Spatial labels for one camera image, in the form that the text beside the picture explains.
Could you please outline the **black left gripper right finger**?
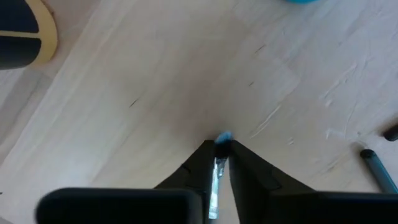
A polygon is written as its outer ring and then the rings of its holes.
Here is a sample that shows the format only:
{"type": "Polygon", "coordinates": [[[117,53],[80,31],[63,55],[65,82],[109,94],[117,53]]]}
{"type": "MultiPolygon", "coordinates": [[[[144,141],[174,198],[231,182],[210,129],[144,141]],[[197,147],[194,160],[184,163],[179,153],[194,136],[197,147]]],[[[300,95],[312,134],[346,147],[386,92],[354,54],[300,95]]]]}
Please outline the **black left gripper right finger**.
{"type": "Polygon", "coordinates": [[[398,224],[398,195],[317,191],[231,141],[240,224],[398,224]]]}

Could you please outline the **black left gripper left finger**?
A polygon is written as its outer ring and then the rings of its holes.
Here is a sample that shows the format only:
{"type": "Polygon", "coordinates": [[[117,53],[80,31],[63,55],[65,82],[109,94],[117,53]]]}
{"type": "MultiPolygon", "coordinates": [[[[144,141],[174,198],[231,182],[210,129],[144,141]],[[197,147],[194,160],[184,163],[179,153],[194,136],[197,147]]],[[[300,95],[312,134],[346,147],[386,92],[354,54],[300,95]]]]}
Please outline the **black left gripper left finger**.
{"type": "Polygon", "coordinates": [[[215,144],[206,140],[153,189],[62,188],[42,197],[37,224],[209,224],[215,144]]]}

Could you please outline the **flat black-handled paintbrush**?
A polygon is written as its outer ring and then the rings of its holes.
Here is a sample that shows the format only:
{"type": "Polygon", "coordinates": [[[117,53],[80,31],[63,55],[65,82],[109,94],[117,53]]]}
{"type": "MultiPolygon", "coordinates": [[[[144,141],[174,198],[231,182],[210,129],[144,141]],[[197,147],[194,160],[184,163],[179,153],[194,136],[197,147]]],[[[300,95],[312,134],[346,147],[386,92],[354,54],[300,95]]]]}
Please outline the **flat black-handled paintbrush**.
{"type": "Polygon", "coordinates": [[[371,149],[363,149],[359,154],[373,175],[381,192],[385,194],[398,194],[398,187],[395,185],[378,155],[371,149]]]}

